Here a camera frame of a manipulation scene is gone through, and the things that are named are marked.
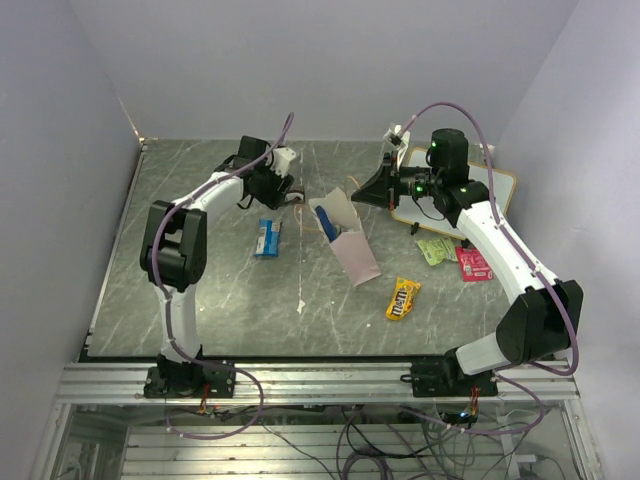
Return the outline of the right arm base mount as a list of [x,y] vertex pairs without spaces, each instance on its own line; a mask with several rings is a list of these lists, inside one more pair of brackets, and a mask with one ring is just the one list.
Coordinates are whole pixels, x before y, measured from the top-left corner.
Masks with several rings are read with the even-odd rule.
[[498,395],[492,372],[467,375],[458,365],[455,356],[426,356],[412,362],[408,374],[401,381],[408,383],[415,398],[479,397]]

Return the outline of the blue Burts chips bag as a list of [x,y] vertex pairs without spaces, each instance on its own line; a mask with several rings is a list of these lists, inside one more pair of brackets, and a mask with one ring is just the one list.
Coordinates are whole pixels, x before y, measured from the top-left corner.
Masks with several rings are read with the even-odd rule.
[[328,242],[334,242],[341,234],[340,227],[331,221],[328,213],[322,206],[316,206],[314,211]]

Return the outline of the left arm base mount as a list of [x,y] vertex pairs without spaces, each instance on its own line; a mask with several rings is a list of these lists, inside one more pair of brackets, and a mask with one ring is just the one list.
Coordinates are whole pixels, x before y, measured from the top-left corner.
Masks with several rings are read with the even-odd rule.
[[164,355],[156,357],[156,365],[148,370],[143,388],[147,399],[231,398],[235,390],[233,364],[176,362]]

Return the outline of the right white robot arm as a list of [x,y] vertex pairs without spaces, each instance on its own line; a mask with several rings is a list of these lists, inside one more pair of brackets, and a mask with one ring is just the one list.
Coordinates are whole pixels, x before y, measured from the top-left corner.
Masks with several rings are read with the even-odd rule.
[[438,129],[431,135],[426,164],[406,166],[409,133],[399,125],[389,128],[385,140],[391,150],[376,173],[352,195],[352,200],[396,209],[402,198],[432,199],[450,226],[479,251],[499,280],[510,307],[494,333],[454,351],[454,363],[440,373],[450,394],[465,394],[476,375],[530,363],[569,350],[573,374],[579,362],[577,327],[583,290],[574,281],[560,280],[524,244],[498,208],[493,181],[471,178],[469,143],[456,129]]

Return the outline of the white paper bag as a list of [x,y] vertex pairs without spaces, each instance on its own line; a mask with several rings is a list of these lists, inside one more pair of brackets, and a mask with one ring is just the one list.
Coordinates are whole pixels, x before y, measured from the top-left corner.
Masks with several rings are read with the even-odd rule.
[[[328,242],[316,217],[314,209],[318,205],[340,227],[341,234],[332,243]],[[317,233],[323,238],[352,286],[362,285],[381,275],[360,216],[343,189],[336,187],[321,198],[309,198],[306,195],[304,204],[294,204],[294,218],[301,230]]]

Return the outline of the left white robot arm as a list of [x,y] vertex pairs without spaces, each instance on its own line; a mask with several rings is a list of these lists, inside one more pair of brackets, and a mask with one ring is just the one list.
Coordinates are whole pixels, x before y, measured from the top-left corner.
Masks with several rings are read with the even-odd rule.
[[208,258],[208,228],[242,201],[276,210],[287,203],[294,183],[289,173],[296,152],[284,144],[244,136],[238,151],[207,180],[173,200],[149,208],[140,251],[140,267],[161,304],[163,345],[159,360],[174,366],[168,384],[182,397],[203,387],[204,373],[192,363],[201,354],[195,294]]

